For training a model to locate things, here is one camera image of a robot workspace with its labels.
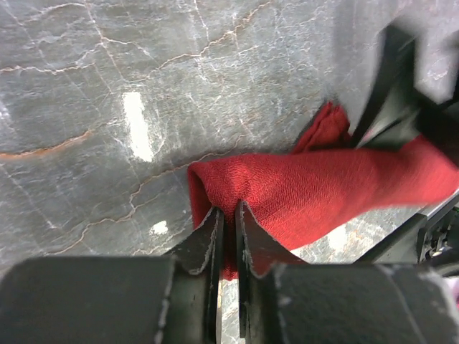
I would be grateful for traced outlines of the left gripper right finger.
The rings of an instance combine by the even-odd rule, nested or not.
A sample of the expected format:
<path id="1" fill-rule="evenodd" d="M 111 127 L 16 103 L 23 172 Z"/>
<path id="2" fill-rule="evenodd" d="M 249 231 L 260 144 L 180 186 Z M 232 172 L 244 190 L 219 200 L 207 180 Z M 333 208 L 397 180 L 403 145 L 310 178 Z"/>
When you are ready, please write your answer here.
<path id="1" fill-rule="evenodd" d="M 249 204 L 235 210 L 240 337 L 246 343 L 282 343 L 274 268 L 304 264 L 258 223 Z"/>

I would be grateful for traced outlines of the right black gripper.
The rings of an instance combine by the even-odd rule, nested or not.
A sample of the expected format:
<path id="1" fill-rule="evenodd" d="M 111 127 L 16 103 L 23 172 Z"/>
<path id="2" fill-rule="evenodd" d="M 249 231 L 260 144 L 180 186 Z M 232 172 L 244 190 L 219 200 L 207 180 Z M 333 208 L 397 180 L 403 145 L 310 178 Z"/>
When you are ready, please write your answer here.
<path id="1" fill-rule="evenodd" d="M 376 77 L 350 146 L 397 151 L 415 138 L 418 129 L 451 161 L 457 161 L 458 31 L 431 29 L 421 36 L 420 96 L 415 89 L 418 37 L 400 21 L 382 30 Z"/>

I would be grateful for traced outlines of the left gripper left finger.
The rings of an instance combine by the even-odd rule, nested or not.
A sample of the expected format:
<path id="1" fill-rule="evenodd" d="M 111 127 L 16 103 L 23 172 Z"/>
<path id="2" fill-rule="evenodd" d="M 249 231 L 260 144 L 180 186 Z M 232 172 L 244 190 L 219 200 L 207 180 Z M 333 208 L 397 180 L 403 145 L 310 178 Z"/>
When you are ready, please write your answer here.
<path id="1" fill-rule="evenodd" d="M 176 260 L 164 343 L 219 343 L 224 214 L 211 208 L 201 224 L 167 254 Z"/>

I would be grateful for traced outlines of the dark red cloth napkin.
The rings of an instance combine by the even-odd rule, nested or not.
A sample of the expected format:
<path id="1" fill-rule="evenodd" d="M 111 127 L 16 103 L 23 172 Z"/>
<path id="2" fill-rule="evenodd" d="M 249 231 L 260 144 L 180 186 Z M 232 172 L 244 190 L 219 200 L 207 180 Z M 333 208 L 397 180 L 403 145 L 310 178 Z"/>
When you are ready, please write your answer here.
<path id="1" fill-rule="evenodd" d="M 240 201 L 286 249 L 324 237 L 372 209 L 439 203 L 458 189 L 458 168 L 422 136 L 398 151 L 352 149 L 344 109 L 325 104 L 287 154 L 251 153 L 192 163 L 192 218 L 224 212 L 224 273 L 237 277 L 235 210 Z"/>

